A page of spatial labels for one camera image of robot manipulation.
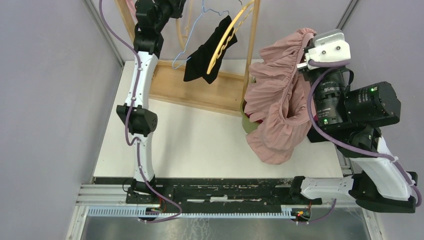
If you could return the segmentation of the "pink plastic hanger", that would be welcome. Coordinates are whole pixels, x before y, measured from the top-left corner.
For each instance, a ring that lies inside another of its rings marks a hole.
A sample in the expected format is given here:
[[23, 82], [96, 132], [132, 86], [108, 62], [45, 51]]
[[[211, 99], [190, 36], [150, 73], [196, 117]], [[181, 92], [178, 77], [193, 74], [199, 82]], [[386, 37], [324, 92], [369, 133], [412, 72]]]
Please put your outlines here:
[[136, 8], [135, 8], [135, 1], [134, 0], [126, 0], [126, 4], [128, 6], [128, 9], [131, 13], [131, 17], [134, 21], [136, 21]]

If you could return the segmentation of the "dark striped garment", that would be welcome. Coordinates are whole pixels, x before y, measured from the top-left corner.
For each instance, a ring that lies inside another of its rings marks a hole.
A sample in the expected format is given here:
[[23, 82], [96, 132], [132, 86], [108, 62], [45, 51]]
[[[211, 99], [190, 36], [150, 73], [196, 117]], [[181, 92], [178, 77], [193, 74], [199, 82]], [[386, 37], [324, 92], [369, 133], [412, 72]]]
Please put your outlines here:
[[232, 18], [230, 16], [223, 18], [207, 41], [188, 57], [183, 77], [184, 82], [191, 82], [202, 78], [208, 84], [212, 84], [216, 80], [222, 64], [223, 56], [221, 55], [216, 60], [216, 63], [209, 74], [207, 73], [207, 70], [220, 40], [231, 22]]

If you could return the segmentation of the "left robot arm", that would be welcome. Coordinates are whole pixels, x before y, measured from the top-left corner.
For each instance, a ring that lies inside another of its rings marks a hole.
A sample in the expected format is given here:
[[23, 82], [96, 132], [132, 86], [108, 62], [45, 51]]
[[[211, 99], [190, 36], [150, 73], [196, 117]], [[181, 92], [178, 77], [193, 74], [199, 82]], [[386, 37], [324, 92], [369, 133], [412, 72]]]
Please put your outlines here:
[[134, 69], [130, 90], [116, 113], [124, 124], [125, 141], [135, 148], [135, 170], [129, 191], [152, 194], [156, 181], [152, 164], [153, 132], [158, 116], [149, 110], [149, 92], [164, 38], [161, 34], [169, 19], [179, 19], [184, 0], [138, 0], [134, 26]]

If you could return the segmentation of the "light blue hanger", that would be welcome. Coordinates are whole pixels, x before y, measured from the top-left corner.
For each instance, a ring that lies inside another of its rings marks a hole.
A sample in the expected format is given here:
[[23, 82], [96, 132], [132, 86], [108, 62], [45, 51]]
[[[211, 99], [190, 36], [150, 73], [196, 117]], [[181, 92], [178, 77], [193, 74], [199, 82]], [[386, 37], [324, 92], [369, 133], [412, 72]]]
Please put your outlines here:
[[179, 69], [180, 67], [182, 67], [182, 66], [183, 66], [183, 64], [185, 64], [185, 63], [186, 63], [186, 62], [190, 59], [190, 57], [189, 57], [189, 58], [187, 58], [187, 59], [185, 59], [185, 60], [182, 60], [182, 61], [179, 63], [179, 65], [176, 65], [177, 61], [179, 61], [179, 60], [180, 60], [180, 57], [181, 57], [183, 54], [185, 54], [185, 53], [186, 53], [186, 51], [187, 51], [187, 49], [188, 49], [189, 42], [190, 42], [191, 37], [192, 37], [192, 34], [193, 34], [193, 31], [195, 30], [195, 27], [196, 27], [196, 25], [197, 25], [198, 21], [201, 19], [201, 17], [202, 17], [205, 13], [213, 12], [213, 13], [217, 14], [218, 16], [223, 16], [223, 15], [229, 15], [229, 14], [230, 14], [230, 11], [229, 11], [228, 9], [225, 9], [225, 10], [222, 10], [222, 11], [218, 11], [218, 10], [213, 9], [213, 8], [206, 8], [206, 1], [205, 1], [205, 0], [202, 0], [202, 1], [201, 1], [201, 10], [200, 10], [200, 14], [199, 14], [199, 16], [198, 16], [198, 17], [194, 20], [194, 22], [192, 23], [192, 25], [190, 25], [190, 23], [191, 23], [191, 17], [192, 17], [192, 11], [193, 11], [193, 4], [194, 4], [194, 1], [193, 1], [193, 0], [190, 0], [190, 1], [189, 1], [189, 9], [188, 9], [188, 10], [189, 10], [189, 13], [188, 13], [187, 25], [186, 25], [186, 27], [185, 27], [185, 34], [182, 34], [182, 32], [181, 32], [180, 19], [179, 19], [179, 18], [177, 18], [177, 19], [175, 20], [175, 24], [176, 24], [176, 32], [177, 32], [177, 38], [178, 38], [178, 43], [179, 43], [180, 48], [181, 48], [181, 52], [179, 52], [179, 53], [176, 55], [176, 57], [173, 59], [173, 61], [172, 61], [172, 63], [171, 63], [171, 68], [172, 68], [173, 70], [177, 70], [177, 69]]

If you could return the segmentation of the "light pink skirt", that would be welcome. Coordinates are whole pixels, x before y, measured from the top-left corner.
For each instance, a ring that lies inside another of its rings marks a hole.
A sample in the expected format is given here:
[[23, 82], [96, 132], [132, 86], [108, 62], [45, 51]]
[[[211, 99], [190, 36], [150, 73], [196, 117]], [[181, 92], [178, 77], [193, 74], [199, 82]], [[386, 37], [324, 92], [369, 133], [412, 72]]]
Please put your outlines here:
[[287, 162], [312, 127], [308, 115], [310, 83], [297, 70], [303, 49], [316, 35], [300, 28], [259, 51], [261, 62], [249, 66], [255, 82], [248, 85], [244, 113], [259, 122], [246, 141], [258, 158], [270, 165]]

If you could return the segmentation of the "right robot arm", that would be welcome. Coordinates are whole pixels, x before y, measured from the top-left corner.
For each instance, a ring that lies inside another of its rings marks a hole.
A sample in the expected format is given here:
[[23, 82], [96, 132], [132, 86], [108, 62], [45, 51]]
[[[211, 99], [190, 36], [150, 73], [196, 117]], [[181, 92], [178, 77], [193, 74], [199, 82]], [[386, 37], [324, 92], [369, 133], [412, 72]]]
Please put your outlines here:
[[351, 90], [354, 72], [347, 67], [303, 69], [312, 143], [331, 142], [361, 172], [342, 178], [295, 177], [294, 188], [312, 201], [354, 202], [377, 213], [413, 214], [422, 203], [418, 175], [400, 167], [381, 127], [400, 121], [401, 102], [392, 85], [378, 82]]

